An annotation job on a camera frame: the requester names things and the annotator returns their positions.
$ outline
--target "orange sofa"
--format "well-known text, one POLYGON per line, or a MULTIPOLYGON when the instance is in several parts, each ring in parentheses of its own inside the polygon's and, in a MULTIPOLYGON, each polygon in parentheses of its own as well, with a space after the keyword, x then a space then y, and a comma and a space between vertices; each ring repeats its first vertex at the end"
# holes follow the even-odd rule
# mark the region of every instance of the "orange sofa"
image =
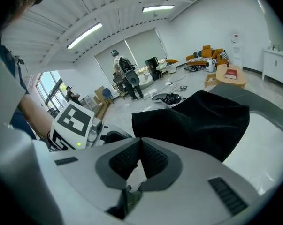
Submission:
POLYGON ((221 59, 220 53, 225 50, 215 49, 213 50, 210 45, 203 46, 203 49, 199 52, 194 52, 193 55, 186 57, 186 63, 189 66, 195 65, 206 65, 207 60, 212 60, 215 63, 215 66, 219 64, 226 64, 227 59, 221 59))

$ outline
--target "red book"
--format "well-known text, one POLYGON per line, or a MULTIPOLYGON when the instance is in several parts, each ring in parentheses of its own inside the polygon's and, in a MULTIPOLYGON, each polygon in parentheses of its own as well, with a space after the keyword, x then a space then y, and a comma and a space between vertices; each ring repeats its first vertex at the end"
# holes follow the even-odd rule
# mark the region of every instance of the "red book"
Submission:
POLYGON ((227 69, 227 71, 225 73, 225 77, 232 78, 232 79, 237 79, 237 70, 235 70, 235 69, 227 69))

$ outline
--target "window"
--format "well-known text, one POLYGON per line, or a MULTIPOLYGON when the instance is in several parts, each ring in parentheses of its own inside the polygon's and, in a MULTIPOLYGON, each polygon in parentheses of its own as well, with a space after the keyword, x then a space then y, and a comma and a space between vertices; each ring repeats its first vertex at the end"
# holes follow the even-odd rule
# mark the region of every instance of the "window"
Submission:
POLYGON ((61 82, 58 71, 42 73, 36 88, 48 109, 54 108, 61 111, 67 105, 66 86, 61 82))

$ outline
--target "person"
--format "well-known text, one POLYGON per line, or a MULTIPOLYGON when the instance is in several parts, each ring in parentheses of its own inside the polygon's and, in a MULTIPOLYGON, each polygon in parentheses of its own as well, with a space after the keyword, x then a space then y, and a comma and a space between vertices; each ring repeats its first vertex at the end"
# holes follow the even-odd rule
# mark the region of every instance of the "person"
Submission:
POLYGON ((126 78, 123 70, 121 69, 121 67, 119 66, 119 59, 120 58, 124 58, 128 61, 128 63, 130 64, 130 66, 133 68, 133 65, 130 63, 130 61, 124 57, 124 56, 120 56, 119 55, 119 52, 117 50, 113 50, 111 52, 112 56, 114 57, 114 61, 113 61, 113 68, 116 72, 117 75, 120 75, 122 77, 122 80, 123 80, 123 83, 124 85, 126 86, 126 88, 128 89, 128 93, 130 94, 131 96, 131 100, 135 101, 137 99, 143 99, 144 98, 144 95, 142 94, 142 91, 140 89, 140 86, 137 85, 135 86, 136 88, 136 91, 137 93, 139 94, 139 98, 135 95, 135 92, 134 92, 134 88, 133 88, 133 85, 131 83, 129 83, 128 79, 126 78))
POLYGON ((80 98, 80 94, 74 94, 72 91, 71 91, 71 87, 67 86, 66 87, 66 91, 67 91, 67 96, 69 96, 69 98, 76 104, 79 104, 82 106, 82 104, 80 103, 79 101, 79 98, 80 98))
MULTIPOLYGON (((9 14, 1 24, 0 33, 13 21, 21 17, 21 15, 31 6, 39 4, 42 0, 17 0, 10 8, 9 14)), ((49 139, 49 132, 53 118, 44 109, 35 104, 31 98, 22 79, 20 64, 23 60, 19 56, 14 56, 0 42, 0 58, 5 64, 6 68, 17 80, 17 82, 25 90, 25 95, 22 97, 17 109, 15 110, 10 124, 19 130, 26 132, 32 139, 36 139, 31 127, 34 131, 44 139, 49 139)))

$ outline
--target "black speaker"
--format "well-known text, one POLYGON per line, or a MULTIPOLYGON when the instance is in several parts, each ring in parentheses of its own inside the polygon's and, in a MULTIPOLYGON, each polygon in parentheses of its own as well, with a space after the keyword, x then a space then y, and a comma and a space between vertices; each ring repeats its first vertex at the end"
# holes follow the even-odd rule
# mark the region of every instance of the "black speaker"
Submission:
POLYGON ((154 80, 159 79, 159 72, 156 70, 156 67, 159 65, 156 57, 153 57, 145 61, 147 68, 154 80))

